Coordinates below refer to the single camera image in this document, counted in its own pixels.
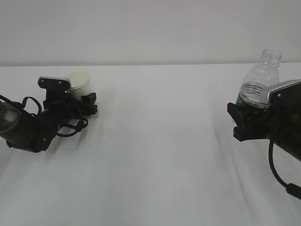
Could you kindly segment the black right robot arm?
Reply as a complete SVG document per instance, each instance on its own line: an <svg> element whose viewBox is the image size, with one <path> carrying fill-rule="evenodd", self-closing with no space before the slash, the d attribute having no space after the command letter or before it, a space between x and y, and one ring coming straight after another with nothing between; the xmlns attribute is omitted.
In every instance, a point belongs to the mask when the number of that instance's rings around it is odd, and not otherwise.
<svg viewBox="0 0 301 226"><path fill-rule="evenodd" d="M236 123L233 136L238 141L268 139L297 160L301 159L301 108L249 108L227 104L227 112Z"/></svg>

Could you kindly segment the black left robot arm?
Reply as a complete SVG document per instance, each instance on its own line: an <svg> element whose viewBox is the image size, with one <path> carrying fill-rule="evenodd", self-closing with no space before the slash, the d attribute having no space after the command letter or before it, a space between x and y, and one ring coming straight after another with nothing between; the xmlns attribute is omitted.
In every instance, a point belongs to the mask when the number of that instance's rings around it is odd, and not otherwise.
<svg viewBox="0 0 301 226"><path fill-rule="evenodd" d="M37 113L25 110L27 100L38 106ZM46 91L40 104L33 97L14 102L0 97L0 136L8 147L33 153L45 151L55 137L72 137L88 126L87 116L98 111L96 93L76 100L65 91Z"/></svg>

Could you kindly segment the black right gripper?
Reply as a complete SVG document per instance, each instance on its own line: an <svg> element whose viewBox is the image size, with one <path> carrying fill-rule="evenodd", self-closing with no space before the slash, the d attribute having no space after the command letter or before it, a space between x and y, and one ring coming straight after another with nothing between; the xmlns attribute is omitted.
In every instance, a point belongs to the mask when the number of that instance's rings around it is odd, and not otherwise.
<svg viewBox="0 0 301 226"><path fill-rule="evenodd" d="M235 123L233 136L238 141L294 137L301 135L301 105L280 108L252 108L249 105L227 104L227 112Z"/></svg>

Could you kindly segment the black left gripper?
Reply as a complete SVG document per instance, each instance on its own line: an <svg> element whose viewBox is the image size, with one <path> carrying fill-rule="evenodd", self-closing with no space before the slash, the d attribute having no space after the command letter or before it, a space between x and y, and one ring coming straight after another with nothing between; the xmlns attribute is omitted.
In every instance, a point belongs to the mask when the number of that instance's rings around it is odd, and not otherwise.
<svg viewBox="0 0 301 226"><path fill-rule="evenodd" d="M54 121L61 122L71 118L83 118L95 115L98 107L95 104L96 93L81 96L81 101L74 99L65 91L46 91L43 101L42 115Z"/></svg>

